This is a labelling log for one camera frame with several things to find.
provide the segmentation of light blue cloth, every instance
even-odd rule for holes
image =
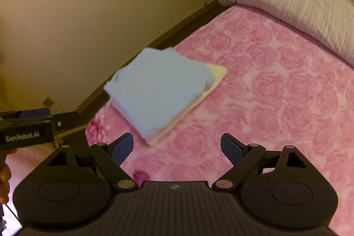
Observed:
[[[149,140],[214,81],[203,63],[182,57],[172,48],[145,48],[115,73],[104,90]]]

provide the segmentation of rose pattern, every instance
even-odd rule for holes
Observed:
[[[269,31],[269,41],[263,30],[253,34],[258,27]],[[268,150],[293,144],[337,191],[339,207],[330,228],[354,235],[353,68],[304,33],[239,5],[175,49],[197,61],[224,65],[228,73],[157,147],[150,147],[111,101],[88,124],[88,143],[111,143],[132,133],[134,150],[121,168],[138,184],[213,183],[232,166],[220,149],[225,132]]]

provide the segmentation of human hand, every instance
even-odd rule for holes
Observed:
[[[16,151],[17,149],[11,149],[8,151],[8,154],[13,154]],[[0,170],[0,204],[6,204],[9,201],[8,194],[10,193],[10,178],[10,168],[5,164],[5,166]]]

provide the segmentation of brown square sticker on wall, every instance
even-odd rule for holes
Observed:
[[[49,97],[47,97],[43,102],[42,104],[47,107],[47,108],[51,108],[54,104],[54,101],[51,100]]]

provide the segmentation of folded yellow garment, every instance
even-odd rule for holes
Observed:
[[[214,75],[215,81],[209,89],[203,91],[199,96],[197,96],[185,109],[183,109],[179,114],[177,114],[162,130],[158,131],[151,139],[146,139],[146,142],[155,146],[160,143],[164,136],[183,118],[185,115],[201,103],[222,81],[224,76],[227,73],[227,70],[223,66],[213,65],[210,63],[204,63],[205,66],[210,70]],[[112,101],[112,105],[118,110],[121,111],[118,104]]]

